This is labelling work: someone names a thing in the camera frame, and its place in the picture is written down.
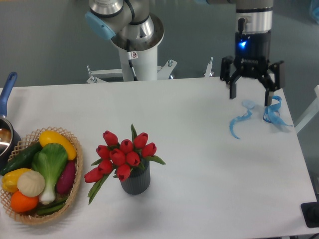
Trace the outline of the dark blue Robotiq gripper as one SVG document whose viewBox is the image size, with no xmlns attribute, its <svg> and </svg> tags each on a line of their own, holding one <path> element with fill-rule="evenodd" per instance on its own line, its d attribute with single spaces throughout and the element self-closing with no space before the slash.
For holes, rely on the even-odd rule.
<svg viewBox="0 0 319 239">
<path fill-rule="evenodd" d="M 235 33 L 235 58 L 223 57 L 221 60 L 220 80 L 229 86 L 229 98 L 236 98 L 236 82 L 242 76 L 257 79 L 265 88 L 264 106 L 272 104 L 275 91 L 285 86 L 285 62 L 279 61 L 269 66 L 271 31 L 265 33 Z M 235 72 L 231 75 L 231 65 Z M 272 80 L 269 70 L 274 74 Z"/>
</svg>

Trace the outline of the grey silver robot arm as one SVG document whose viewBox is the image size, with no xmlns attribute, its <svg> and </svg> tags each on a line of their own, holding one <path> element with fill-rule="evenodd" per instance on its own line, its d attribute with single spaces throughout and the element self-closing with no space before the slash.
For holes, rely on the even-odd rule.
<svg viewBox="0 0 319 239">
<path fill-rule="evenodd" d="M 285 84 L 284 63 L 269 60 L 273 1 L 236 0 L 235 54 L 221 61 L 220 79 L 236 97 L 240 77 L 257 79 L 265 88 L 265 105 Z M 164 36 L 161 20 L 147 0 L 91 0 L 85 19 L 99 37 L 119 51 L 124 81 L 158 79 L 158 45 Z"/>
</svg>

